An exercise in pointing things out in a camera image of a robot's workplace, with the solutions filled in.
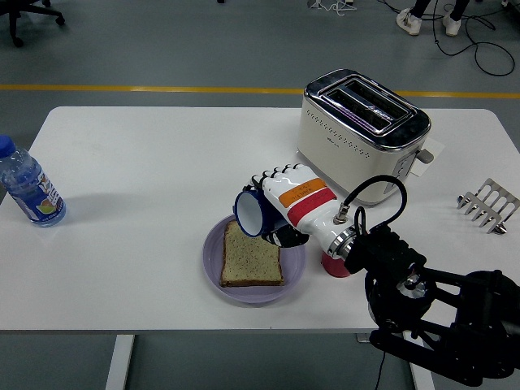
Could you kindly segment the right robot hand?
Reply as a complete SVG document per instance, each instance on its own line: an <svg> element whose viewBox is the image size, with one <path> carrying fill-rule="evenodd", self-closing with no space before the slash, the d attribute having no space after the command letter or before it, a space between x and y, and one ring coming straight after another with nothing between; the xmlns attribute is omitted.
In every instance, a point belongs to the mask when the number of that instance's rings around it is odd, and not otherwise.
<svg viewBox="0 0 520 390"><path fill-rule="evenodd" d="M312 236L324 253L340 258L354 238L348 207L302 164L252 176L237 195L233 212L246 236L280 248L303 245Z"/></svg>

